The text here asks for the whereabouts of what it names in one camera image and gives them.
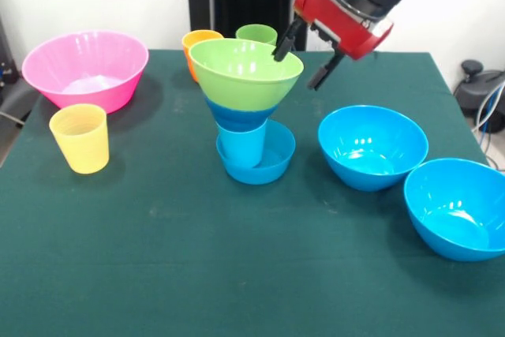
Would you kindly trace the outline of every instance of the green bowl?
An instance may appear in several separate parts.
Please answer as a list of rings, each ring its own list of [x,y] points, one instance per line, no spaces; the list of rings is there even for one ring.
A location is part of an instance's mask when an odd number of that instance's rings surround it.
[[[193,45],[189,57],[211,101],[233,110],[266,110],[279,104],[303,71],[296,55],[276,62],[273,50],[245,39],[210,39]]]

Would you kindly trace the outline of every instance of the pink bowl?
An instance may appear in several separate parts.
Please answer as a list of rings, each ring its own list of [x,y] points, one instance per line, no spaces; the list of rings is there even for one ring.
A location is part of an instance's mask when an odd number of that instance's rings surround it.
[[[60,108],[90,103],[109,114],[132,99],[148,59],[146,46],[126,34],[78,32],[36,47],[22,73]]]

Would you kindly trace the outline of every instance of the blue cup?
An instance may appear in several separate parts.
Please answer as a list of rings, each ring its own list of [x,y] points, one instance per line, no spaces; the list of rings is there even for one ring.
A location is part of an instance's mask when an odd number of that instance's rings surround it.
[[[232,110],[214,103],[207,96],[204,98],[215,121],[224,129],[234,132],[247,132],[262,126],[277,109],[275,106],[267,110]]]
[[[237,167],[254,167],[261,162],[267,131],[267,120],[248,132],[235,132],[218,124],[224,156]]]

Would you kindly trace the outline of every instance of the yellow cup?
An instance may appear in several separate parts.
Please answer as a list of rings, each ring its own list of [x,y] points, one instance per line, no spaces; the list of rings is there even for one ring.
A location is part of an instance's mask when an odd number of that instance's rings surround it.
[[[109,162],[107,113],[102,108],[93,104],[62,108],[50,118],[49,128],[76,173],[95,173]]]

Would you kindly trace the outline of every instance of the cup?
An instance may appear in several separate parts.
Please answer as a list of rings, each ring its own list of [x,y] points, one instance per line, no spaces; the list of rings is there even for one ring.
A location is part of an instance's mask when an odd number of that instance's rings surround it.
[[[257,41],[259,43],[269,43],[270,45],[275,45],[277,43],[277,31],[263,24],[244,25],[237,29],[235,37],[238,39]]]
[[[222,128],[233,132],[247,132],[256,129],[277,109],[277,106],[273,106],[266,110],[233,110],[214,103],[207,96],[204,98],[215,122]]]
[[[267,120],[256,129],[234,132],[218,124],[224,155],[238,167],[251,168],[261,162],[265,144]]]
[[[94,104],[62,108],[49,121],[50,131],[70,168],[92,174],[109,162],[107,114]]]
[[[195,69],[193,68],[193,63],[191,62],[191,58],[189,57],[189,48],[191,48],[195,43],[199,43],[201,41],[205,41],[206,39],[222,39],[223,35],[216,31],[211,31],[208,29],[199,29],[196,31],[192,31],[190,33],[186,33],[184,37],[182,37],[182,48],[184,50],[184,55],[186,56],[186,61],[188,61],[188,68],[193,80],[198,83],[198,78],[196,78]]]

